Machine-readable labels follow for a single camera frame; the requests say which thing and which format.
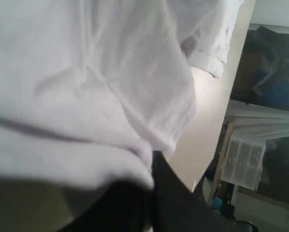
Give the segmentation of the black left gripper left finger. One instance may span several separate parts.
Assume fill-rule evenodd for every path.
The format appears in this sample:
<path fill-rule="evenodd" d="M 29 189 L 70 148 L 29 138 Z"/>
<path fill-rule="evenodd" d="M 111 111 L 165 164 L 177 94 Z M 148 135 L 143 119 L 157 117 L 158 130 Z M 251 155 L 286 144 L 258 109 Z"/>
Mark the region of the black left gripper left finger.
<path fill-rule="evenodd" d="M 143 232 L 152 225 L 153 190 L 128 182 L 112 185 L 60 232 Z"/>

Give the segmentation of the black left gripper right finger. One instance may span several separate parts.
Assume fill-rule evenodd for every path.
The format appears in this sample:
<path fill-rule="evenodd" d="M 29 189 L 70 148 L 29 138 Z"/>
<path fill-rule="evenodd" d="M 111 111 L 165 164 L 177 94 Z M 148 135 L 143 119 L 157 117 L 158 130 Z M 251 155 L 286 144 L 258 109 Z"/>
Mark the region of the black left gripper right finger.
<path fill-rule="evenodd" d="M 247 221 L 225 218 L 197 197 L 176 176 L 164 155 L 153 152 L 152 228 L 154 232 L 257 232 Z"/>

